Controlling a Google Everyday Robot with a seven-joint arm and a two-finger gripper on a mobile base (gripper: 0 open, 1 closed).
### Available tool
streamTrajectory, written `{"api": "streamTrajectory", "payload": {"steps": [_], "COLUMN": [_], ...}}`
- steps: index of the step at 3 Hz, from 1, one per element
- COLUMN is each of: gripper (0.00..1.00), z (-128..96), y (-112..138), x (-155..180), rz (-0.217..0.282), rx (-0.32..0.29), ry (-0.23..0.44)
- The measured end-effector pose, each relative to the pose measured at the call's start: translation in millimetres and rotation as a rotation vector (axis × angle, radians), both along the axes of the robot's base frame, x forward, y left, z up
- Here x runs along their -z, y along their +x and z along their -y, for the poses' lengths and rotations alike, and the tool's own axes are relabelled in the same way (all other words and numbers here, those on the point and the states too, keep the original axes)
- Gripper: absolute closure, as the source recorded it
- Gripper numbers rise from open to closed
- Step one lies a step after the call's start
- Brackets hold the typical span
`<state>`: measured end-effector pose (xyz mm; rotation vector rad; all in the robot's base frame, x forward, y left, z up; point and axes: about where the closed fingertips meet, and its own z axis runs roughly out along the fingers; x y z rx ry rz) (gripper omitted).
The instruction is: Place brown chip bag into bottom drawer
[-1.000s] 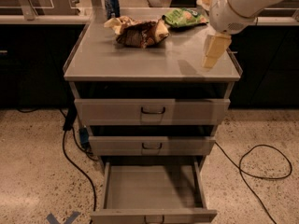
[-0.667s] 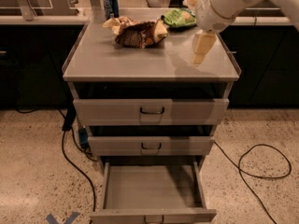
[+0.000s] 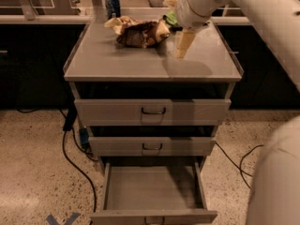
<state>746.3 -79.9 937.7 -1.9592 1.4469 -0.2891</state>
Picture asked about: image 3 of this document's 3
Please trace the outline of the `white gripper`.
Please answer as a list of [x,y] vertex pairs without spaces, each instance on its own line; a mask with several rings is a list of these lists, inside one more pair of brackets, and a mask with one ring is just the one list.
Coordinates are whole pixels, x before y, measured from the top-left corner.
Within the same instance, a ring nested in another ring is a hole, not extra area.
[[[207,22],[216,8],[215,0],[164,0],[163,6],[175,10],[178,23],[183,28],[199,27]],[[177,58],[183,58],[192,44],[196,32],[183,29],[176,33],[175,44]]]

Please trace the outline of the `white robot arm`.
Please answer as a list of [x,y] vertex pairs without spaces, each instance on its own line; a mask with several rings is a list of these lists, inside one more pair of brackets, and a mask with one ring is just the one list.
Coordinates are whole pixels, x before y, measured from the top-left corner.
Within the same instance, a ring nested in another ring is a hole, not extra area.
[[[199,30],[228,2],[251,25],[300,89],[299,0],[165,0],[179,25]],[[256,162],[246,225],[300,225],[300,116],[277,128]]]

